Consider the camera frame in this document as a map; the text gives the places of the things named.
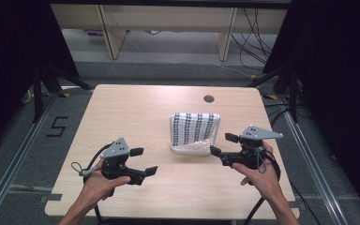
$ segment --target cabinet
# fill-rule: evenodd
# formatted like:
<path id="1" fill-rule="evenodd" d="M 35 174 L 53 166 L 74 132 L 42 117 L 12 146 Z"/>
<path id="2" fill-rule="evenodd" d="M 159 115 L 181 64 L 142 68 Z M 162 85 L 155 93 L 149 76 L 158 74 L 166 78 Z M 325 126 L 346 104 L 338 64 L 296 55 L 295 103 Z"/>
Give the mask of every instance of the cabinet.
<path id="1" fill-rule="evenodd" d="M 118 56 L 127 30 L 159 30 L 215 33 L 219 60 L 226 61 L 231 33 L 248 33 L 248 18 L 255 19 L 255 9 L 249 8 L 51 6 L 62 29 L 102 30 L 111 59 Z M 259 9 L 260 34 L 277 34 L 285 14 L 285 9 Z"/>

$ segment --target black and white patterned cloth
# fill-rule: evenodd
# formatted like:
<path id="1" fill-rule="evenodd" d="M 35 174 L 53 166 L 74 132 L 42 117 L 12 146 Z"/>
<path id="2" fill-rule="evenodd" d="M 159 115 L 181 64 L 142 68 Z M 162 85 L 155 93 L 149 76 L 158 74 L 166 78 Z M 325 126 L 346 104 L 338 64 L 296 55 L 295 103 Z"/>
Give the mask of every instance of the black and white patterned cloth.
<path id="1" fill-rule="evenodd" d="M 215 113 L 176 112 L 172 119 L 172 145 L 195 143 L 210 138 L 218 121 Z"/>

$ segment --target finger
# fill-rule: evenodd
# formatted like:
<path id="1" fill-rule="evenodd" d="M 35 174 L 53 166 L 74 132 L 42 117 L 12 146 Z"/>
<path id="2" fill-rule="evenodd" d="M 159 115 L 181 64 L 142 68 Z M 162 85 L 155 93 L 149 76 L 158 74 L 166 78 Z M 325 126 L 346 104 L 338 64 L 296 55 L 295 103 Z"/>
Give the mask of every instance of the finger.
<path id="1" fill-rule="evenodd" d="M 262 141 L 262 145 L 264 145 L 265 149 L 266 149 L 268 152 L 273 153 L 273 147 L 272 147 L 270 144 L 268 144 L 268 143 L 265 142 L 265 141 Z"/>
<path id="2" fill-rule="evenodd" d="M 232 164 L 232 168 L 235 169 L 236 171 L 240 172 L 241 174 L 245 175 L 246 177 L 251 176 L 251 174 L 253 173 L 253 172 L 251 172 L 250 168 L 246 167 L 243 164 L 236 163 L 236 162 L 234 162 Z"/>
<path id="3" fill-rule="evenodd" d="M 241 181 L 241 185 L 244 186 L 245 184 L 249 183 L 250 179 L 245 177 L 242 181 Z"/>

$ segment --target wooden table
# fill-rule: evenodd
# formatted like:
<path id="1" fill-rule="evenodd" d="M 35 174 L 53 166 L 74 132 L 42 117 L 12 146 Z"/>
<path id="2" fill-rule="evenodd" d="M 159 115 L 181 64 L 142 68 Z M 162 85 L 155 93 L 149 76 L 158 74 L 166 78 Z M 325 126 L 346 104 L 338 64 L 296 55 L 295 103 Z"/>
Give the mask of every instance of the wooden table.
<path id="1" fill-rule="evenodd" d="M 213 96 L 212 103 L 204 101 Z M 239 144 L 225 140 L 224 133 L 239 134 L 249 125 L 271 129 L 258 90 L 240 87 L 99 85 L 89 102 L 68 151 L 45 211 L 63 216 L 78 197 L 83 180 L 71 168 L 84 167 L 105 144 L 124 137 L 130 148 L 143 147 L 140 157 L 127 165 L 144 170 L 158 166 L 141 186 L 126 185 L 112 198 L 98 204 L 104 217 L 245 219 L 260 198 L 255 187 L 239 185 L 243 175 L 223 167 L 217 157 L 176 155 L 170 149 L 169 118 L 174 113 L 218 113 L 221 117 L 215 146 L 238 152 Z M 285 197 L 295 199 L 275 140 L 268 140 L 282 170 L 280 184 Z M 299 216 L 298 208 L 293 208 Z M 275 218 L 264 203 L 255 219 Z"/>

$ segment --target wire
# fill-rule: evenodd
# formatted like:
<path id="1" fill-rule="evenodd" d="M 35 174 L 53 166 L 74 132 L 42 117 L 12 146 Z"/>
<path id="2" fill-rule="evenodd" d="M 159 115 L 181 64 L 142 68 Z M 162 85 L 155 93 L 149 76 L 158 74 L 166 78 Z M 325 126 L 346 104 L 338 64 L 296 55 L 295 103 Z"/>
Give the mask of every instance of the wire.
<path id="1" fill-rule="evenodd" d="M 90 161 L 89 165 L 87 166 L 86 170 L 90 170 L 90 168 L 93 166 L 93 164 L 96 161 L 96 158 L 98 158 L 98 156 L 101 154 L 102 151 L 106 150 L 107 148 L 109 148 L 112 145 L 112 143 L 106 144 L 104 145 L 100 150 L 98 150 L 98 152 L 95 154 L 95 156 L 92 158 L 92 160 Z M 87 180 L 87 176 L 83 177 L 83 183 L 86 183 Z M 96 213 L 96 217 L 98 220 L 98 224 L 106 224 L 106 223 L 111 223 L 111 221 L 109 219 L 103 219 L 101 217 L 100 211 L 98 209 L 98 205 L 96 204 L 95 206 L 95 213 Z"/>
<path id="2" fill-rule="evenodd" d="M 317 218 L 317 216 L 315 215 L 315 213 L 312 211 L 312 209 L 309 207 L 307 201 L 305 200 L 305 198 L 303 197 L 303 195 L 300 193 L 300 191 L 296 188 L 296 186 L 294 185 L 294 183 L 289 180 L 289 182 L 291 183 L 292 188 L 294 189 L 294 191 L 296 191 L 297 195 L 300 197 L 300 199 L 303 201 L 303 203 L 305 204 L 307 210 L 309 211 L 309 213 L 314 217 L 315 221 L 317 222 L 317 224 L 321 225 L 320 220 Z"/>
<path id="3" fill-rule="evenodd" d="M 281 108 L 281 109 L 278 109 L 278 110 L 275 110 L 275 111 L 269 113 L 269 114 L 268 114 L 268 118 L 269 118 L 271 115 L 273 115 L 274 113 L 277 113 L 278 111 L 283 111 L 283 110 L 284 110 L 284 108 Z"/>
<path id="4" fill-rule="evenodd" d="M 239 61 L 241 62 L 241 64 L 242 64 L 245 68 L 256 69 L 256 70 L 263 70 L 262 68 L 249 67 L 249 66 L 247 66 L 247 65 L 244 64 L 244 61 L 242 61 L 242 52 L 243 52 L 244 46 L 245 46 L 245 43 L 244 43 L 244 45 L 243 45 L 242 48 L 241 48 L 241 52 L 239 53 Z"/>
<path id="5" fill-rule="evenodd" d="M 276 121 L 278 120 L 278 118 L 279 118 L 282 114 L 284 114 L 285 112 L 289 111 L 290 109 L 291 109 L 291 107 L 286 108 L 286 109 L 281 109 L 281 112 L 278 113 L 278 114 L 273 118 L 273 120 L 270 122 L 271 127 L 274 126 L 274 124 L 276 123 Z"/>
<path id="6" fill-rule="evenodd" d="M 264 107 L 273 107 L 273 106 L 290 106 L 291 104 L 288 103 L 281 103 L 281 104 L 271 104 L 271 105 L 264 105 Z"/>
<path id="7" fill-rule="evenodd" d="M 125 36 L 125 38 L 127 39 L 128 42 L 130 42 L 131 45 L 133 45 L 134 48 L 136 48 L 137 50 L 139 50 L 140 52 L 144 52 L 141 48 L 139 48 L 128 36 Z"/>
<path id="8" fill-rule="evenodd" d="M 158 60 L 149 60 L 149 61 L 150 61 L 150 62 L 155 62 L 155 63 L 165 63 L 165 64 L 175 64 L 175 65 L 182 65 L 182 64 L 185 64 L 185 65 L 200 65 L 200 64 L 189 63 L 189 62 L 172 63 L 172 62 L 168 62 L 168 61 L 158 61 Z M 244 73 L 244 72 L 242 72 L 241 70 L 238 70 L 238 69 L 229 68 L 229 67 L 224 67 L 224 66 L 219 65 L 219 64 L 205 64 L 205 65 L 210 65 L 210 66 L 216 66 L 216 67 L 219 67 L 219 68 L 224 68 L 224 69 L 227 69 L 227 70 L 230 70 L 230 71 L 234 71 L 234 72 L 240 73 L 240 74 L 244 75 L 245 77 L 252 79 L 252 77 L 251 77 L 250 75 L 247 75 L 246 73 Z"/>
<path id="9" fill-rule="evenodd" d="M 261 50 L 262 51 L 262 54 L 264 55 L 265 59 L 268 59 L 268 52 L 264 46 L 266 46 L 268 49 L 272 50 L 267 44 L 265 44 L 265 42 L 262 40 L 262 38 L 260 37 L 260 28 L 259 28 L 259 20 L 258 20 L 258 15 L 259 15 L 259 10 L 257 8 L 255 8 L 255 18 L 254 18 L 254 22 L 252 24 L 252 22 L 250 21 L 249 19 L 249 16 L 247 14 L 247 11 L 244 9 L 244 13 L 245 13 L 245 17 L 247 18 L 247 22 L 249 23 L 249 26 L 250 26 L 250 32 L 249 32 L 249 35 L 247 36 L 247 38 L 245 38 L 245 41 L 250 45 L 252 46 L 253 48 L 255 49 L 258 49 L 258 50 Z M 253 35 L 255 36 L 255 38 L 258 40 L 259 42 L 259 45 L 260 45 L 260 48 L 250 44 L 248 42 L 248 38 L 250 37 L 250 35 L 253 33 Z"/>
<path id="10" fill-rule="evenodd" d="M 262 203 L 264 202 L 264 198 L 260 198 L 256 205 L 253 207 L 253 209 L 250 211 L 249 215 L 247 216 L 247 219 L 244 222 L 244 225 L 248 225 L 249 222 L 252 220 L 254 214 L 256 213 L 256 211 L 260 208 L 260 206 L 262 205 Z"/>
<path id="11" fill-rule="evenodd" d="M 258 61 L 260 61 L 261 63 L 265 64 L 266 61 L 265 59 L 262 59 L 259 55 L 257 55 L 254 52 L 251 52 L 250 50 L 248 50 L 247 48 L 245 48 L 245 44 L 246 42 L 244 42 L 244 44 L 241 45 L 241 43 L 238 42 L 238 40 L 233 36 L 232 34 L 232 39 L 235 41 L 235 43 L 238 45 L 238 47 L 241 49 L 241 52 L 245 52 L 247 54 L 249 54 L 250 56 L 252 56 L 253 58 L 257 59 Z"/>

